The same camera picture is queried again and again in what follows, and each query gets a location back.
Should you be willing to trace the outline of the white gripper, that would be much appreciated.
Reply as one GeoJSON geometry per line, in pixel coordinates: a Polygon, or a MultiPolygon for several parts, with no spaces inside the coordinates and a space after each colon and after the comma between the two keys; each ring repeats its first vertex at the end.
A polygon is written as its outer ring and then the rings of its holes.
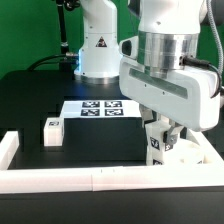
{"type": "Polygon", "coordinates": [[[138,102],[142,126],[153,111],[174,122],[163,142],[174,145],[183,126],[204,131],[217,125],[220,77],[195,58],[195,35],[138,35],[120,43],[120,89],[138,102]]]}

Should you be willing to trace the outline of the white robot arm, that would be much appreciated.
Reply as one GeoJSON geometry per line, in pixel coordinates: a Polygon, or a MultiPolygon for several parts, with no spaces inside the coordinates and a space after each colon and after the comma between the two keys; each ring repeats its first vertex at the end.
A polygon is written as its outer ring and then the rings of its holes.
{"type": "Polygon", "coordinates": [[[212,0],[128,0],[139,20],[135,36],[116,41],[116,9],[109,0],[81,0],[84,45],[74,75],[88,82],[117,80],[137,102],[143,120],[160,114],[175,127],[214,128],[219,119],[224,53],[220,62],[196,58],[201,25],[208,22],[217,46],[212,0]]]}

